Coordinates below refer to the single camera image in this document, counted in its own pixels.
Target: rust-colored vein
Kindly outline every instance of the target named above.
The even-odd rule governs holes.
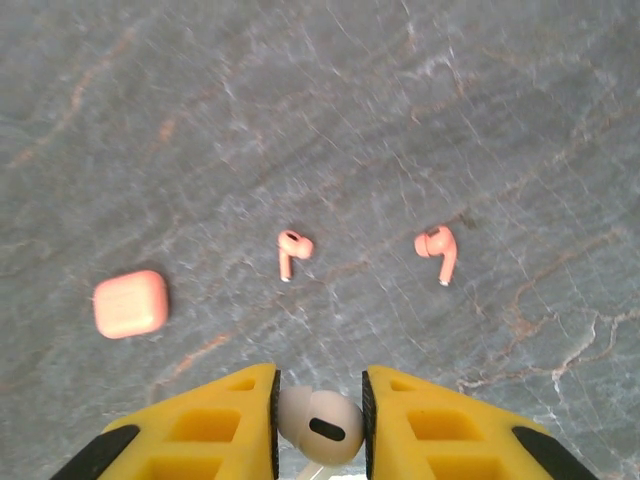
[[[624,474],[620,472],[607,473],[602,477],[602,480],[624,480]]]
[[[525,53],[515,53],[515,52],[512,52],[511,50],[500,51],[500,50],[492,50],[487,47],[480,47],[480,48],[476,48],[475,50],[482,52],[484,55],[486,55],[487,57],[493,60],[503,62],[511,67],[518,68],[518,69],[522,69],[523,67],[526,67],[531,64],[541,63],[542,61],[561,64],[561,65],[565,65],[566,63],[570,62],[571,64],[582,65],[592,70],[594,68],[591,61],[589,61],[588,59],[580,58],[579,55],[565,57],[562,54],[555,54],[555,55],[552,55],[550,58],[540,59],[535,55],[528,55]]]
[[[80,81],[75,85],[71,92],[69,99],[69,108],[62,114],[62,118],[53,126],[53,128],[46,135],[38,138],[32,145],[23,149],[11,163],[10,168],[15,168],[28,162],[33,158],[35,149],[47,145],[55,135],[67,128],[73,120],[73,117],[78,113],[82,107],[84,94],[87,87],[91,84],[94,78],[103,70],[109,68],[113,60],[124,53],[136,35],[136,29],[131,27],[127,29],[116,45],[106,53],[98,63],[90,67],[84,72]]]
[[[515,378],[521,379],[523,377],[526,377],[527,375],[551,375],[554,381],[557,382],[560,379],[560,377],[564,373],[566,373],[571,367],[574,367],[576,365],[593,363],[608,356],[613,351],[613,348],[616,344],[618,326],[622,323],[630,322],[640,318],[640,309],[638,308],[634,308],[626,313],[621,313],[614,317],[603,316],[600,314],[600,312],[593,311],[591,309],[588,309],[587,312],[595,312],[596,319],[594,320],[594,322],[600,319],[601,321],[611,323],[611,332],[609,334],[609,344],[602,352],[596,355],[592,355],[590,357],[581,356],[581,354],[593,344],[593,341],[595,340],[595,337],[594,337],[594,338],[591,338],[584,345],[580,346],[580,348],[576,352],[572,353],[567,360],[565,360],[564,362],[562,362],[562,364],[556,367],[546,368],[546,369],[538,368],[538,367],[527,367],[517,372],[499,372],[496,375],[482,378],[480,380],[473,381],[473,382],[469,382],[467,380],[458,380],[457,381],[458,390],[460,392],[466,393],[468,389],[475,389],[478,387],[486,387],[489,385],[494,385],[495,383],[501,380],[511,380]]]
[[[4,395],[5,393],[9,393],[16,387],[15,383],[0,383],[0,395]]]
[[[549,315],[544,317],[537,324],[534,324],[531,321],[527,320],[522,314],[522,310],[520,310],[520,298],[522,297],[522,295],[524,295],[525,292],[533,289],[536,283],[538,283],[543,278],[551,275],[553,272],[555,272],[558,268],[560,268],[566,262],[571,261],[577,257],[580,257],[581,255],[584,255],[586,252],[588,252],[593,248],[599,247],[604,243],[610,242],[611,240],[616,238],[619,233],[620,232],[616,229],[610,230],[606,234],[590,239],[588,242],[584,243],[576,250],[571,250],[563,253],[551,265],[549,265],[548,267],[538,272],[531,280],[529,280],[525,284],[521,285],[520,288],[518,288],[513,300],[511,301],[508,307],[512,311],[514,311],[516,315],[516,321],[511,325],[511,329],[513,330],[516,336],[509,343],[509,345],[507,345],[500,352],[500,355],[508,355],[517,344],[519,344],[526,338],[536,335],[542,329],[542,327],[544,327],[544,325],[546,325],[552,320],[557,319],[557,316]]]
[[[456,93],[437,103],[412,106],[409,109],[409,119],[412,123],[421,125],[422,123],[420,122],[419,117],[439,113],[445,108],[448,108],[456,103],[458,100],[464,98],[467,89],[472,87],[477,81],[475,75],[471,75],[467,78],[462,78],[457,73],[455,73],[453,69],[451,69],[451,67],[448,68],[451,70]]]
[[[233,337],[233,334],[230,332],[221,333],[220,335],[217,335],[213,340],[205,343],[194,352],[191,352],[185,355],[183,359],[180,361],[180,363],[178,363],[178,365],[176,365],[176,367],[173,369],[173,372],[171,372],[171,375],[169,375],[167,378],[163,380],[156,381],[151,386],[151,389],[149,392],[149,403],[155,402],[155,392],[158,387],[167,385],[175,381],[176,378],[178,378],[182,373],[184,373],[186,370],[190,369],[193,366],[193,362],[195,360],[202,357],[203,355],[206,355],[212,350],[215,350],[216,348],[222,345],[225,345],[226,343],[229,342],[229,340],[231,340],[232,337]]]
[[[230,76],[233,76],[236,73],[236,70],[233,70]],[[212,98],[215,98],[222,89],[223,85],[220,83],[210,85],[206,87],[202,92],[187,99],[176,111],[170,113],[167,118],[165,118],[160,124],[158,133],[156,134],[155,139],[151,142],[151,145],[147,150],[147,154],[143,162],[147,162],[149,158],[151,158],[151,156],[153,156],[160,148],[162,148],[163,145],[169,143],[176,131],[176,126],[178,125],[178,123],[181,120],[187,118],[193,108],[195,108],[202,102],[206,102],[208,100],[211,100]]]

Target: gray marble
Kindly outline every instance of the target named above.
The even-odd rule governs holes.
[[[1,478],[264,361],[358,400],[393,366],[640,478],[637,0],[0,3]],[[93,287],[145,266],[168,325],[101,337]]]

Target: earbud stem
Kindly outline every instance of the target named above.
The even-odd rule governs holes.
[[[324,467],[315,462],[309,462],[296,477],[296,480],[329,480],[336,473],[338,473],[337,468]]]
[[[458,249],[454,244],[452,249],[444,254],[442,268],[440,269],[440,285],[446,287],[451,283],[451,277],[453,277],[453,269],[456,265],[457,257]]]
[[[280,280],[291,281],[291,257],[280,248]]]

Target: silicone ear tip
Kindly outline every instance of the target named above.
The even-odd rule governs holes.
[[[313,388],[308,385],[285,388],[278,395],[278,431],[298,448],[305,428]]]
[[[298,246],[298,255],[300,258],[309,258],[313,253],[313,243],[308,238],[302,238]]]
[[[414,242],[416,253],[421,257],[428,257],[429,251],[427,250],[427,236],[425,234],[418,235]]]

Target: earbud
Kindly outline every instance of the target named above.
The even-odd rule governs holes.
[[[313,242],[292,231],[285,230],[278,236],[280,248],[280,279],[291,281],[291,257],[307,259],[313,253]]]
[[[337,467],[360,450],[364,419],[360,407],[337,392],[293,387],[278,396],[278,431],[309,460]]]
[[[427,233],[421,233],[415,240],[416,253],[421,257],[444,255],[440,270],[440,285],[447,286],[453,276],[453,268],[458,256],[458,247],[453,233],[445,226],[439,226]]]

